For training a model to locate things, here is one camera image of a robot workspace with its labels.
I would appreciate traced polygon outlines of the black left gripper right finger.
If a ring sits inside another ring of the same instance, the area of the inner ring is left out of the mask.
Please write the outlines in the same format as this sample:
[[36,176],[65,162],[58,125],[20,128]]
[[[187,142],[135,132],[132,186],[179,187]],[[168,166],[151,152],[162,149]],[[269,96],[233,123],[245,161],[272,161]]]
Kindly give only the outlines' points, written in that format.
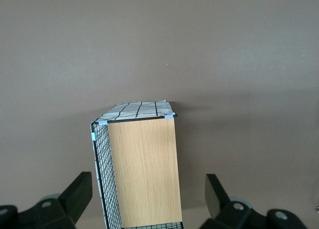
[[265,216],[247,204],[232,201],[215,174],[205,178],[205,201],[210,218],[202,229],[305,229],[305,224],[294,213],[271,209]]

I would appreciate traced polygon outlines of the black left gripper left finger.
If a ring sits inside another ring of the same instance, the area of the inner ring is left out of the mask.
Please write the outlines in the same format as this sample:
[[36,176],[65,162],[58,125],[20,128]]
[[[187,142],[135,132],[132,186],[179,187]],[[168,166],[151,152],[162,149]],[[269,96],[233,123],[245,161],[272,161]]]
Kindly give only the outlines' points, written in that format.
[[74,229],[92,199],[92,173],[81,172],[57,198],[47,198],[18,212],[14,205],[0,207],[2,229]]

